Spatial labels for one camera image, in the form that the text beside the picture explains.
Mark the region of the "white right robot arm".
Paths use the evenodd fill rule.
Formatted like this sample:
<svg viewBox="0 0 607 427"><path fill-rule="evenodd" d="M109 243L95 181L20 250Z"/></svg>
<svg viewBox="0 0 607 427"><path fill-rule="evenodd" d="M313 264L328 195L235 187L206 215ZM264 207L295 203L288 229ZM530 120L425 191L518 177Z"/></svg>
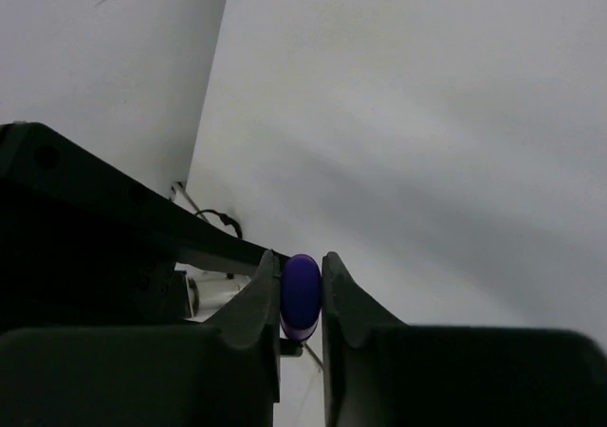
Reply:
<svg viewBox="0 0 607 427"><path fill-rule="evenodd" d="M322 330L329 426L602 426L566 330L407 325L352 279L231 236L38 122L1 128L1 422L269 426Z"/></svg>

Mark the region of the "black purple highlighter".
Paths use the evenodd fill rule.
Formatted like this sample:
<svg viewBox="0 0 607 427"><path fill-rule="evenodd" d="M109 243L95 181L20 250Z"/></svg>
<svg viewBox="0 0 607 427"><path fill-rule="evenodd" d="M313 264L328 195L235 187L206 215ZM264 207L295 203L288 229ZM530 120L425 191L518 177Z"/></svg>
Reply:
<svg viewBox="0 0 607 427"><path fill-rule="evenodd" d="M283 332L295 342L305 342L314 333L322 309L322 275L315 260L306 254L288 259L281 277L280 319Z"/></svg>

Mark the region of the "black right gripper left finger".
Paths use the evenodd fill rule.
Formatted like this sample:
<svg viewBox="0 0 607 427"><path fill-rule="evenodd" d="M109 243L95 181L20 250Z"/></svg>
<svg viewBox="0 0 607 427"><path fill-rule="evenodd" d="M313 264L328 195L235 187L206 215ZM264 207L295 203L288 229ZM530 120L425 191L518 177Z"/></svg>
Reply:
<svg viewBox="0 0 607 427"><path fill-rule="evenodd" d="M269 426L280 397L280 261L203 323L45 327L1 339L5 426Z"/></svg>

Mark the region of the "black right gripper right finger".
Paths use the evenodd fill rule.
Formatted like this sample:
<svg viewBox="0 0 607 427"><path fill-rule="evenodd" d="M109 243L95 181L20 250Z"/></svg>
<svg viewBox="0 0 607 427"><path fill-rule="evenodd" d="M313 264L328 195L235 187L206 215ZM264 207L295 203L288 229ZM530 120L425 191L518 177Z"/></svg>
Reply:
<svg viewBox="0 0 607 427"><path fill-rule="evenodd" d="M330 426L602 426L606 357L560 329L408 325L322 260Z"/></svg>

